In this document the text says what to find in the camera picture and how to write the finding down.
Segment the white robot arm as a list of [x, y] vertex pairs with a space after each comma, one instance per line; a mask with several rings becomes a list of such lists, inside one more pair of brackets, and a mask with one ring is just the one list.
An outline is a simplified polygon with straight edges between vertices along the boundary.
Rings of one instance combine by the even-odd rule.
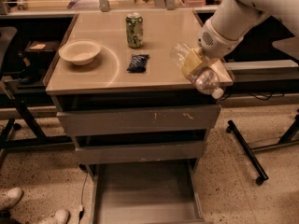
[[182, 74], [189, 77], [200, 66], [229, 54], [251, 28], [270, 16], [299, 36], [299, 0], [223, 0], [203, 25], [198, 47], [181, 66]]

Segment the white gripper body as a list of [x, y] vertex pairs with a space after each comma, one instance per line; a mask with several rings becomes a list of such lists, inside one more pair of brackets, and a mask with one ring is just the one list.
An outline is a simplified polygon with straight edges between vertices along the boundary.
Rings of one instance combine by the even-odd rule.
[[221, 58], [231, 53], [243, 40], [243, 35], [233, 28], [228, 21], [208, 19], [198, 36], [198, 44], [205, 55], [212, 58]]

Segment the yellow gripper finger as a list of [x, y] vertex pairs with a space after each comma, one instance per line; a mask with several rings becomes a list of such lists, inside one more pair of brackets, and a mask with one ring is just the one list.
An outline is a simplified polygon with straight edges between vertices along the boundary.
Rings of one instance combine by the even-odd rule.
[[206, 62], [206, 55], [201, 48], [190, 49], [184, 58], [181, 72], [189, 78], [199, 67]]
[[205, 64], [204, 64], [204, 67], [210, 67], [211, 65], [213, 65], [214, 63], [216, 63], [217, 61], [219, 60], [219, 58], [208, 58], [208, 57], [205, 57]]

